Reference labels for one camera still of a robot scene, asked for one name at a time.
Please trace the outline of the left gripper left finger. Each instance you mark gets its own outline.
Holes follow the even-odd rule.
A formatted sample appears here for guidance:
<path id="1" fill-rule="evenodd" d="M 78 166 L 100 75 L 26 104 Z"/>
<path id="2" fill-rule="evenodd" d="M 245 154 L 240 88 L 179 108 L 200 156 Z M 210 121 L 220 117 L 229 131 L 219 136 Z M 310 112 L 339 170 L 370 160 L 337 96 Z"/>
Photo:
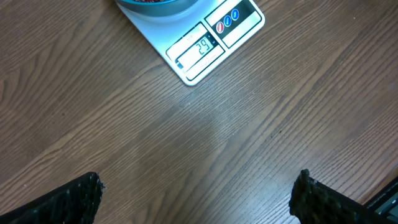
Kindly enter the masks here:
<path id="1" fill-rule="evenodd" d="M 96 172 L 84 175 L 1 215 L 1 223 L 92 224 L 104 184 Z"/>

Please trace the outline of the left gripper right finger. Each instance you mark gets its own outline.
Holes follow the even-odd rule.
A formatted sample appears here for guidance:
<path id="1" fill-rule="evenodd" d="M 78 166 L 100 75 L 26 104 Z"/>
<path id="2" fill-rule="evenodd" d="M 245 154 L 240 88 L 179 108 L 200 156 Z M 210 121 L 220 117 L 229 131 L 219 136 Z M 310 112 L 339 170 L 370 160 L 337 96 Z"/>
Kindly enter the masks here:
<path id="1" fill-rule="evenodd" d="M 289 212 L 302 224 L 395 224 L 313 179 L 307 169 L 294 182 Z"/>

